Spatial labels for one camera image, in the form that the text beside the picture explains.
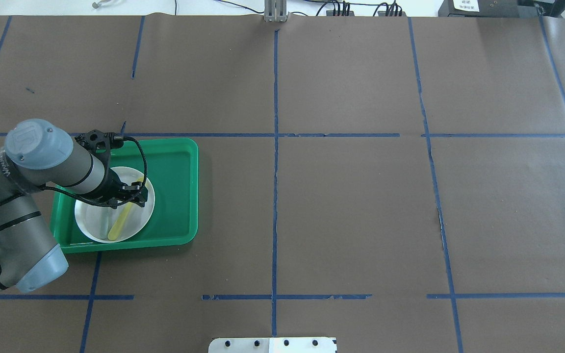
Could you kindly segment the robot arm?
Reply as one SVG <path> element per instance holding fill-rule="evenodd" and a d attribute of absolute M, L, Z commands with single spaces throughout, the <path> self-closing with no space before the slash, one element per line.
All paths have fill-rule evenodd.
<path fill-rule="evenodd" d="M 125 183 L 111 151 L 135 139 L 90 130 L 72 138 L 44 119 L 27 119 L 0 148 L 0 292 L 29 293 L 61 277 L 69 263 L 33 195 L 54 191 L 91 206 L 144 207 L 146 180 Z"/>

